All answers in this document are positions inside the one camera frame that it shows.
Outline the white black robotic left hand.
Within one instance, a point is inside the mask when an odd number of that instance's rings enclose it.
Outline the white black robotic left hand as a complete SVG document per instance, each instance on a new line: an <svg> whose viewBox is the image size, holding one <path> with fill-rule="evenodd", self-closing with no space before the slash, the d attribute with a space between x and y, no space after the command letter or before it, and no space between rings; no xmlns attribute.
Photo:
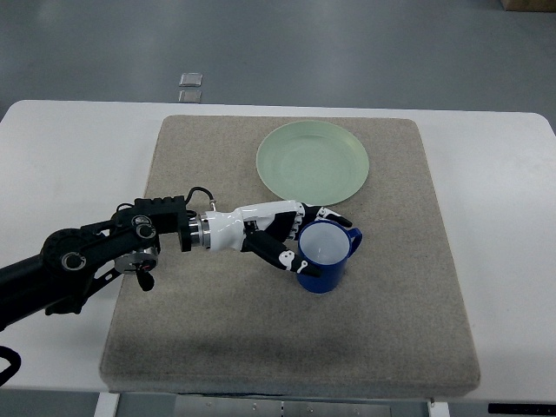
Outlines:
<svg viewBox="0 0 556 417"><path fill-rule="evenodd" d="M229 213L207 211L196 219L199 245L204 248L251 252L278 269L319 277L318 267L285 245L287 240L298 240L302 229L315 221L352 225L329 208L294 200L243 206Z"/></svg>

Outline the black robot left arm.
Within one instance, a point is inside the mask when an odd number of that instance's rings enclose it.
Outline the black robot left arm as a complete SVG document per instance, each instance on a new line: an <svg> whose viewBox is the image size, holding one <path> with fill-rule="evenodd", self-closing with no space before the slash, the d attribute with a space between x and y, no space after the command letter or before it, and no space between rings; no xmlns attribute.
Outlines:
<svg viewBox="0 0 556 417"><path fill-rule="evenodd" d="M41 251L1 270L1 327L38 312L78 314L87 300L119 276L98 270L125 257L143 290L154 286L150 272L160 253L160 235L177 235L182 251L198 243L191 195L137 199L120 204L104 222L51 234Z"/></svg>

